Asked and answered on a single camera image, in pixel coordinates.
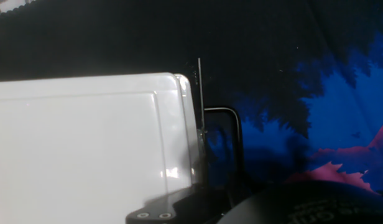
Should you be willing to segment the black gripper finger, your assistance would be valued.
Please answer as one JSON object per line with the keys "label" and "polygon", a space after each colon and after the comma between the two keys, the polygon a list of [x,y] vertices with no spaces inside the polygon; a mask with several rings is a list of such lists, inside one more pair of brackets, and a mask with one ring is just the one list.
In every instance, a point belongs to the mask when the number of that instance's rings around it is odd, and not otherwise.
{"label": "black gripper finger", "polygon": [[198,59],[201,128],[196,130],[198,160],[197,183],[149,202],[126,216],[126,224],[148,223],[216,223],[229,210],[228,191],[208,184],[210,150],[206,138],[205,106],[201,59]]}

